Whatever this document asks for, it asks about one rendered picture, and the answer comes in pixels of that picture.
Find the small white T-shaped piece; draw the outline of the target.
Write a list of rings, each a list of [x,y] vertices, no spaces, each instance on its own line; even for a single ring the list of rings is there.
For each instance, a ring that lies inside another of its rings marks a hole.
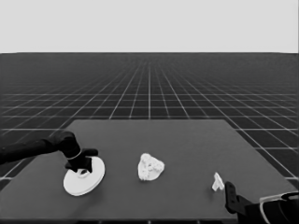
[[[219,190],[224,190],[224,183],[220,177],[220,175],[218,173],[215,173],[214,174],[214,182],[212,184],[212,189],[214,191],[217,191],[218,189]]]

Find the white round carrier with pins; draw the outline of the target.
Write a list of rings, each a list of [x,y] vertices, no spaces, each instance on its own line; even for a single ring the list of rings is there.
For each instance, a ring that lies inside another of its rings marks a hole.
[[[152,180],[157,179],[161,174],[159,174],[158,172],[153,170],[153,165],[151,164],[144,164],[142,161],[139,161],[138,165],[137,165],[137,174],[141,171],[151,171],[152,172]]]

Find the large thick white disc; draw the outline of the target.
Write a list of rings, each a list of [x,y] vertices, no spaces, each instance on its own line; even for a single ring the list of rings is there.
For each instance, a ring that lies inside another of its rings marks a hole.
[[[106,166],[99,157],[91,157],[92,170],[68,170],[64,176],[64,190],[72,196],[82,196],[95,189],[103,180]]]

